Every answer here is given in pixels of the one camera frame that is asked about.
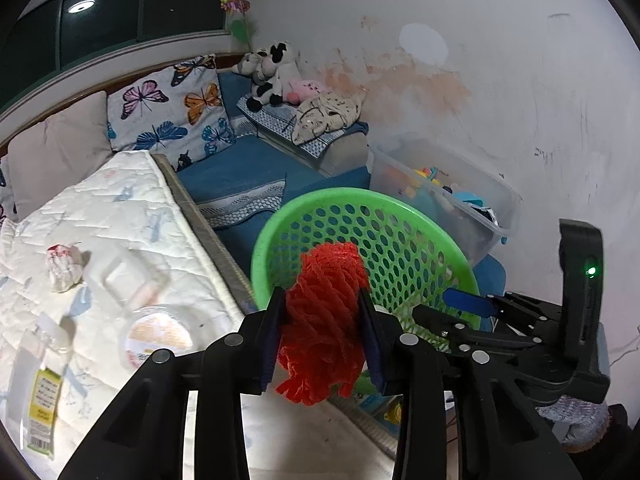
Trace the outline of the clear bottle yellow label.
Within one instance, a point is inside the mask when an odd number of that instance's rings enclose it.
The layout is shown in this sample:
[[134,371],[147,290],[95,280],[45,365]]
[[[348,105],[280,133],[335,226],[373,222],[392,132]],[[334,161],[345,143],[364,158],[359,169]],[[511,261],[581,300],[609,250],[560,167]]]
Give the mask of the clear bottle yellow label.
[[19,450],[53,456],[56,407],[71,355],[68,331],[40,313],[18,346],[6,398],[6,430]]

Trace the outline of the white quilted bed cover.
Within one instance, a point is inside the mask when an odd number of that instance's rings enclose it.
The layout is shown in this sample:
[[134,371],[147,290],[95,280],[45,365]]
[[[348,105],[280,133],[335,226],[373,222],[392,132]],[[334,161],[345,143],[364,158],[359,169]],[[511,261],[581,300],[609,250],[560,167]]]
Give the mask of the white quilted bed cover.
[[47,315],[66,330],[52,454],[24,450],[54,479],[154,349],[204,349],[236,330],[250,283],[159,157],[121,152],[1,229],[1,380]]

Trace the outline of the clear plastic tray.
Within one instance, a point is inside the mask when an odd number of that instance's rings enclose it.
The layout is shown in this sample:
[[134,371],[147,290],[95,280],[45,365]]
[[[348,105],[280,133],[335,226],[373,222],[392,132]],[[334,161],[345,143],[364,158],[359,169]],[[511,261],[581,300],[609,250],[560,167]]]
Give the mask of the clear plastic tray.
[[157,298],[167,276],[119,244],[98,245],[89,252],[84,281],[109,315],[139,310]]

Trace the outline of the red mesh net bag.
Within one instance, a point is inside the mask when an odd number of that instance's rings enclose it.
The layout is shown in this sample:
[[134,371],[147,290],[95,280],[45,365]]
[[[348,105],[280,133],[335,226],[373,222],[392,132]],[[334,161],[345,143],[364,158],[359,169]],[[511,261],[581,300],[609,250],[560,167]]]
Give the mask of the red mesh net bag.
[[357,332],[359,293],[370,289],[358,247],[323,243],[300,256],[302,268],[286,292],[279,364],[288,378],[277,393],[311,406],[332,393],[348,398],[366,357]]

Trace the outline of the black white cow plush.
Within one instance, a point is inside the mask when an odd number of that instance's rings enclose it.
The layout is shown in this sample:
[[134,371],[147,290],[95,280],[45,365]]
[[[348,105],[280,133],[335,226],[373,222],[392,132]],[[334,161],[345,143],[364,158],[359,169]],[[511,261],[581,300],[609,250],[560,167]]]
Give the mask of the black white cow plush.
[[286,41],[243,55],[232,72],[252,81],[252,93],[246,100],[248,110],[257,113],[267,104],[278,106],[286,101],[292,82],[300,78],[297,58],[297,51]]

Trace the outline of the sealed pudding cup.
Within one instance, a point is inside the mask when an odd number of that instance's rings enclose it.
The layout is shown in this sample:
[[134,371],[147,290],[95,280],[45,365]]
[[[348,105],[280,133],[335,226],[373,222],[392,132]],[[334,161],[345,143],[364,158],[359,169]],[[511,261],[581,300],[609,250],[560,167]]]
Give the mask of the sealed pudding cup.
[[119,335],[120,362],[137,370],[156,350],[167,349],[175,356],[195,348],[189,325],[166,309],[145,308],[127,318]]

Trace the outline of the green plastic basket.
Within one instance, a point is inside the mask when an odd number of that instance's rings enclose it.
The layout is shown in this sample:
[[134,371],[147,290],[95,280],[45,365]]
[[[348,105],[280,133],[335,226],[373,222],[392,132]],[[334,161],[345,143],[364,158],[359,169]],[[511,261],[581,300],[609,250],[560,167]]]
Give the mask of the green plastic basket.
[[409,333],[444,350],[444,338],[416,325],[418,304],[446,313],[474,330],[476,314],[445,304],[445,292],[478,293],[471,263],[454,240],[422,212],[396,198],[362,188],[327,188],[281,207],[258,235],[252,255],[256,307],[267,307],[272,290],[295,282],[300,256],[323,243],[352,243],[369,275],[377,306],[399,318]]

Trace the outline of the spotted cream cloth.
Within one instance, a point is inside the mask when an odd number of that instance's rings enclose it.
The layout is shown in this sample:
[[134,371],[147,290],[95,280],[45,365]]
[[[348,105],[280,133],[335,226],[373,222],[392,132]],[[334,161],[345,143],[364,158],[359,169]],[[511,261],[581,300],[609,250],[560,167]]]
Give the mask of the spotted cream cloth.
[[333,91],[320,93],[297,107],[291,140],[302,145],[322,134],[344,130],[356,122],[366,94],[342,96]]

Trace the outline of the clear plastic storage box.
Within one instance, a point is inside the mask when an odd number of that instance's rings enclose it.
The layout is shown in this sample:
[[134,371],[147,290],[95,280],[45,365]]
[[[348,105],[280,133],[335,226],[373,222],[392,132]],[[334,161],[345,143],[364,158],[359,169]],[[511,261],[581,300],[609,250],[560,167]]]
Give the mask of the clear plastic storage box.
[[415,132],[369,144],[370,189],[425,214],[477,264],[518,230],[522,199],[503,178]]

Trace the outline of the pink plush toy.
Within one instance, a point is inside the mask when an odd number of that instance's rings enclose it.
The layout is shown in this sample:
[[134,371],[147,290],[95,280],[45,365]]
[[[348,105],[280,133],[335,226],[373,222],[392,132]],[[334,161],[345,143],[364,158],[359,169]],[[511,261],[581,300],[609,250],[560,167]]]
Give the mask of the pink plush toy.
[[284,99],[288,104],[299,106],[299,104],[318,96],[322,92],[326,92],[326,86],[320,81],[292,78],[286,86]]

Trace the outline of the grey pillow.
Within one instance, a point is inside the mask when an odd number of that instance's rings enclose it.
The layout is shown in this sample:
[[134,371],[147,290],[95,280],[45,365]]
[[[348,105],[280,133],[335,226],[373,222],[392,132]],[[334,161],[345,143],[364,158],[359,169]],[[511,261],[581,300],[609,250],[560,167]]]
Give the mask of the grey pillow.
[[24,130],[9,143],[9,180],[17,218],[89,177],[111,157],[107,95],[99,91]]

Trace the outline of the right butterfly pillow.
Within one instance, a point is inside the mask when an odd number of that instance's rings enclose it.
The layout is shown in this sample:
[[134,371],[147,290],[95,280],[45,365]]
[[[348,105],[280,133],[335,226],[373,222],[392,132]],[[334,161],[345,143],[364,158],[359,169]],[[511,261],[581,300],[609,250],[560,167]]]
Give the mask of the right butterfly pillow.
[[113,151],[161,154],[177,171],[231,148],[216,56],[180,61],[111,94],[106,132]]

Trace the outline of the dark window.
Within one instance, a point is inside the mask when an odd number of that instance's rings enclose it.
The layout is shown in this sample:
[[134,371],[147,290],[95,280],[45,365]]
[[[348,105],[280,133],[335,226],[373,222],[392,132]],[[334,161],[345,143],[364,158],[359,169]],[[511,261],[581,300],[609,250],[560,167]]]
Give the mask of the dark window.
[[218,0],[48,0],[19,18],[1,46],[1,108],[101,54],[223,28]]

